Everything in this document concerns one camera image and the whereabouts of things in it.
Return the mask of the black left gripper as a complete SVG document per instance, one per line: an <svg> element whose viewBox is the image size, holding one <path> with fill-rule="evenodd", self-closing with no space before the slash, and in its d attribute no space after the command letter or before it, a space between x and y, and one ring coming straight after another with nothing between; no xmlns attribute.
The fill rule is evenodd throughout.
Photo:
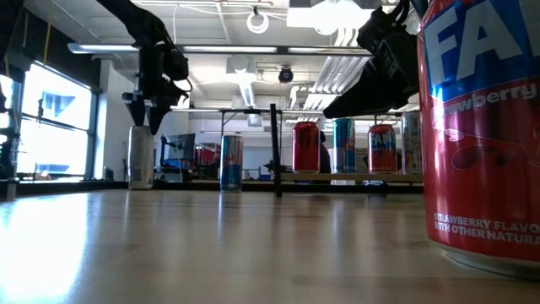
<svg viewBox="0 0 540 304"><path fill-rule="evenodd" d="M144 46L138 50L136 88L124 92L124 100L135 126L144 125L145 114L150 132L156 135L165 115L181 97L188 97L175 81L186 80L187 60L175 48L165 44Z"/></svg>

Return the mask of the black aluminium rig frame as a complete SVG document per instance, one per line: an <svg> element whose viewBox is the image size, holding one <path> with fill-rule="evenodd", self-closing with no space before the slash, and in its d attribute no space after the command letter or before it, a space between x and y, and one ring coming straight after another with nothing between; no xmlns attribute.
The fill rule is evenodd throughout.
<svg viewBox="0 0 540 304"><path fill-rule="evenodd" d="M77 193L100 190L127 190L126 182L86 181L86 182L31 182L17 186L19 196L45 195L50 193ZM282 184L283 193L376 193L376 194L422 194L423 186L336 186L322 184ZM216 182L157 182L153 190L171 191L218 191Z"/></svg>

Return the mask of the person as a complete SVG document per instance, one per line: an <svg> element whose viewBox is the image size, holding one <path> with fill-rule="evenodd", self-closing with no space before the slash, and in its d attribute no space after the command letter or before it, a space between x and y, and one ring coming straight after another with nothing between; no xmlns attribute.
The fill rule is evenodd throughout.
<svg viewBox="0 0 540 304"><path fill-rule="evenodd" d="M329 152L324 145L326 142L326 135L324 132L320 131L320 173L330 174L332 172L331 161Z"/></svg>

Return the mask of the black frame wooden shelf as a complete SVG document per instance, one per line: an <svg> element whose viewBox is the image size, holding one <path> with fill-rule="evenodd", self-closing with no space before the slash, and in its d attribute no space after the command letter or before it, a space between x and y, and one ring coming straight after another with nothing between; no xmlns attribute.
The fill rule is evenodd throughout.
<svg viewBox="0 0 540 304"><path fill-rule="evenodd" d="M224 126L226 125L225 114L226 113L242 113L242 114L269 114L271 118L271 148L272 148L272 169L275 172L275 178L273 184L270 187L273 190L276 198L281 198L284 192L283 181L296 181L296 180L317 180L317 181L383 181L388 184L387 190L375 189L372 186L366 188L367 192L371 193L422 193L424 191L423 177L420 175L404 176L404 175L371 175L371 174L358 174L358 173L336 173L336 174L313 174L313 173L282 173L281 170L281 148L282 148L282 125L284 110L277 110L275 104L271 104L270 109L218 109L217 112L221 114L221 129L220 136L224 136Z"/></svg>

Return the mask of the red Fanta strawberry can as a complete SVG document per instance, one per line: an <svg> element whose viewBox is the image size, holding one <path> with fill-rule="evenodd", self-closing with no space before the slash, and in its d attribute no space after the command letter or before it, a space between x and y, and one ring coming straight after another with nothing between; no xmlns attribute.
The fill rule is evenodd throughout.
<svg viewBox="0 0 540 304"><path fill-rule="evenodd" d="M430 0L418 71L429 239L540 280L540 0Z"/></svg>
<svg viewBox="0 0 540 304"><path fill-rule="evenodd" d="M392 125L377 124L368 132L368 165L370 174L396 174L396 134Z"/></svg>

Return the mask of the overhead rig light bar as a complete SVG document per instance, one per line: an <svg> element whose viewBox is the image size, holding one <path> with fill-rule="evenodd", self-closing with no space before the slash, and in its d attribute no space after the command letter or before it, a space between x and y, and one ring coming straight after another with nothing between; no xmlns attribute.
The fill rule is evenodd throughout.
<svg viewBox="0 0 540 304"><path fill-rule="evenodd" d="M137 52L135 46L124 44L79 44L68 43L67 48L74 54L120 54ZM208 55L276 55L310 57L371 57L365 49L348 46L247 46L247 45L177 45L185 54Z"/></svg>

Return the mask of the red Coca-Cola can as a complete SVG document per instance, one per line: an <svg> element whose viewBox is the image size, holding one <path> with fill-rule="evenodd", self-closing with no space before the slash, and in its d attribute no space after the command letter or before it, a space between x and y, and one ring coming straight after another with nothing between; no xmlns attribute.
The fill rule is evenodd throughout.
<svg viewBox="0 0 540 304"><path fill-rule="evenodd" d="M293 132L294 173L317 173L320 169L320 131L315 122L298 122Z"/></svg>

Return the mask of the white ceiling pipes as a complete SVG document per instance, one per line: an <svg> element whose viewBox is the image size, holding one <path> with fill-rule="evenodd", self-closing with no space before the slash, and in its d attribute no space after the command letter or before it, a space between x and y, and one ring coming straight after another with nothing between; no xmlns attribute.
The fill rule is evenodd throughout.
<svg viewBox="0 0 540 304"><path fill-rule="evenodd" d="M370 59L364 56L330 56L311 86L294 86L290 92L291 110L322 111L353 84Z"/></svg>

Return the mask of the red tool cabinet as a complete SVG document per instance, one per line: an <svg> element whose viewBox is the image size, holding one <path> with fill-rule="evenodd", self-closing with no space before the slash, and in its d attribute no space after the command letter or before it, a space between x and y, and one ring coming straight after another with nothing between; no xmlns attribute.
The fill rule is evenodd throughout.
<svg viewBox="0 0 540 304"><path fill-rule="evenodd" d="M220 157L220 145L216 143L200 143L195 146L195 166L212 165Z"/></svg>

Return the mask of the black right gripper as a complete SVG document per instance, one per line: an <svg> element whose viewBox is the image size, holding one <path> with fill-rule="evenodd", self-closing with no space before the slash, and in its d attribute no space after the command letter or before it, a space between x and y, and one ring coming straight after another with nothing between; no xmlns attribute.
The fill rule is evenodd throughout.
<svg viewBox="0 0 540 304"><path fill-rule="evenodd" d="M397 12L375 9L359 28L357 44L375 59L363 67L359 79L323 110L325 118L380 115L408 103L403 91L419 89L417 36L407 32L408 6ZM379 84L379 76L396 85Z"/></svg>

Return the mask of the white orange energy drink can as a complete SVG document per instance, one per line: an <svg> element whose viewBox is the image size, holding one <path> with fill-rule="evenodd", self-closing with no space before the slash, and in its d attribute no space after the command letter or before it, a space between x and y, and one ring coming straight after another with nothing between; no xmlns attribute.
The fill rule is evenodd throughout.
<svg viewBox="0 0 540 304"><path fill-rule="evenodd" d="M402 114L402 171L406 175L423 173L421 122L419 111Z"/></svg>
<svg viewBox="0 0 540 304"><path fill-rule="evenodd" d="M148 190L154 181L154 136L148 126L133 126L129 131L128 187Z"/></svg>

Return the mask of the black window frame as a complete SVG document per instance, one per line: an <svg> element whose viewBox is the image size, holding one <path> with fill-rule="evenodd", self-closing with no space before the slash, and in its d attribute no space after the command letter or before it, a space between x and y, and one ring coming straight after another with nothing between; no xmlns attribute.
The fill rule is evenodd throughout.
<svg viewBox="0 0 540 304"><path fill-rule="evenodd" d="M16 177L26 180L87 177L95 147L97 93L40 62L23 72L0 73L8 111L0 128L18 134L12 148Z"/></svg>

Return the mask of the white ceiling light panel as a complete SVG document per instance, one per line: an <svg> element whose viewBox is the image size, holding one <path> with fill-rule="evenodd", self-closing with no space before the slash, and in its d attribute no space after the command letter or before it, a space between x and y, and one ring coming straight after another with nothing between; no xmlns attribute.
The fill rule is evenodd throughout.
<svg viewBox="0 0 540 304"><path fill-rule="evenodd" d="M289 0L286 23L323 32L358 29L381 7L381 0Z"/></svg>

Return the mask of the black monitor on stand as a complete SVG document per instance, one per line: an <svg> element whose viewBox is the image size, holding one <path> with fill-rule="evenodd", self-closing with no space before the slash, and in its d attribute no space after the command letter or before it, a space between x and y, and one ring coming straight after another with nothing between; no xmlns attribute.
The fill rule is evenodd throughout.
<svg viewBox="0 0 540 304"><path fill-rule="evenodd" d="M161 137L162 168L189 170L195 155L195 133Z"/></svg>

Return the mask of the blue silver Red Bull can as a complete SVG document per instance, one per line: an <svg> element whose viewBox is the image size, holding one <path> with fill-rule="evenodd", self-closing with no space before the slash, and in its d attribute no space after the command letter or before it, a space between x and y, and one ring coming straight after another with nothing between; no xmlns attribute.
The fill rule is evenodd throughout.
<svg viewBox="0 0 540 304"><path fill-rule="evenodd" d="M334 167L336 173L356 172L355 123L352 118L333 122Z"/></svg>
<svg viewBox="0 0 540 304"><path fill-rule="evenodd" d="M243 148L241 136L224 135L221 141L219 186L222 192L239 192L243 178Z"/></svg>

